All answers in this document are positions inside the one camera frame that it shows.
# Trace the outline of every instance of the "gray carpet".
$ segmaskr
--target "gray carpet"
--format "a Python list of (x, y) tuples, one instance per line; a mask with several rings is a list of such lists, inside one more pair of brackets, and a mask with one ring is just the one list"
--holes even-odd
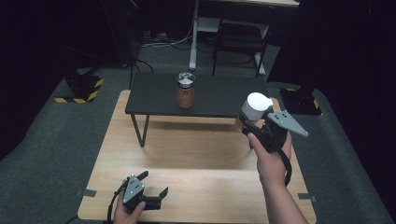
[[(189, 71), (188, 47), (142, 48), (138, 58), (155, 73), (176, 75)], [(200, 43), (199, 49), (193, 73), (209, 75), (211, 46)], [(272, 46), (267, 50), (267, 72), (277, 51)], [(248, 58), (228, 57), (232, 63)], [(136, 72), (150, 72), (146, 64), (136, 65)], [(219, 76), (254, 74), (253, 68), (218, 68)], [(105, 81), (93, 102), (58, 104), (49, 96), (24, 140), (0, 162), (0, 223), (65, 223), (77, 214), (81, 200), (77, 192), (88, 184), (120, 92), (129, 89), (130, 68), (107, 64), (95, 75)], [(269, 92), (280, 99), (276, 86), (283, 85), (271, 83)], [(293, 144), (308, 191), (316, 198), (318, 223), (393, 223), (325, 96), (319, 91), (315, 96), (323, 116), (294, 116), (310, 136), (293, 136)], [(76, 218), (71, 223), (102, 222)]]

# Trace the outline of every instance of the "hand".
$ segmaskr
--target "hand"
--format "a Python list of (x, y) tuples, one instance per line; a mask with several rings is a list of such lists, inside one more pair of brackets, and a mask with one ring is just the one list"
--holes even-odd
[(114, 224), (136, 224), (142, 212), (145, 210), (146, 202), (141, 202), (134, 209), (132, 214), (128, 214), (128, 209), (122, 203), (123, 195), (125, 191), (122, 191), (117, 200), (116, 211), (114, 212)]
[[(247, 135), (248, 141), (254, 148), (257, 155), (257, 170), (259, 171), (260, 181), (263, 185), (285, 185), (285, 165), (279, 153), (268, 153), (262, 143), (253, 133)], [(285, 144), (282, 147), (286, 156), (291, 156), (291, 134), (288, 132)]]

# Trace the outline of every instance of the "yellow and black striped tape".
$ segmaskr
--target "yellow and black striped tape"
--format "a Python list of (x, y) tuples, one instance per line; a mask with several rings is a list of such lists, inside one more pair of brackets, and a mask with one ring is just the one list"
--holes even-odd
[(57, 103), (77, 103), (77, 104), (85, 104), (88, 102), (92, 102), (96, 95), (99, 92), (100, 87), (103, 84), (104, 79), (101, 78), (99, 79), (94, 86), (93, 92), (89, 94), (89, 96), (86, 99), (83, 98), (76, 98), (76, 97), (54, 97), (53, 100)]

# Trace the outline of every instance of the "desk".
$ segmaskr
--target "desk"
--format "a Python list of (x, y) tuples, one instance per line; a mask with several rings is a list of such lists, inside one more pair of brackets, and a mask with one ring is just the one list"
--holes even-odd
[[(177, 106), (176, 77), (175, 74), (135, 75), (125, 113), (131, 115), (141, 147), (145, 145), (150, 115), (234, 119), (251, 92), (267, 95), (262, 79), (196, 76), (194, 104), (189, 109), (182, 109)], [(135, 115), (146, 115), (143, 135)]]
[[(120, 94), (87, 186), (97, 192), (83, 197), (79, 218), (105, 220), (122, 180), (148, 170), (145, 194), (156, 196), (165, 187), (169, 193), (161, 210), (145, 211), (140, 221), (268, 223), (257, 157), (234, 119), (152, 116), (142, 148), (124, 112), (129, 95)], [(136, 119), (143, 125), (144, 116)], [(309, 222), (315, 223), (312, 203), (298, 196), (307, 189), (294, 150), (291, 164), (288, 188)]]
[[(265, 4), (272, 6), (281, 6), (281, 7), (297, 7), (299, 3), (294, 0), (226, 0), (227, 2), (247, 2), (247, 3), (255, 3), (255, 4)], [(190, 53), (190, 70), (195, 70), (196, 67), (196, 59), (197, 59), (197, 36), (199, 31), (204, 32), (217, 32), (219, 28), (219, 20), (214, 18), (203, 18), (199, 17), (198, 12), (199, 0), (195, 0), (195, 8), (194, 8), (194, 16), (193, 16), (193, 27), (192, 27), (192, 44), (191, 44), (191, 53)], [(265, 74), (263, 68), (260, 71), (260, 74)]]

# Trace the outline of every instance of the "wooden table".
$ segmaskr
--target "wooden table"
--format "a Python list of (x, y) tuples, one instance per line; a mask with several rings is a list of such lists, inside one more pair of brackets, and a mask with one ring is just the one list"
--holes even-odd
[[(81, 219), (105, 220), (113, 192), (130, 174), (148, 170), (145, 194), (169, 193), (161, 210), (145, 211), (140, 221), (201, 223), (268, 223), (256, 154), (234, 119), (151, 116), (148, 141), (140, 147), (124, 109), (129, 91), (117, 102), (106, 136), (78, 210)], [(274, 99), (274, 110), (279, 109)], [(145, 116), (136, 116), (139, 125)], [(292, 152), (288, 186), (310, 223), (316, 215)]]

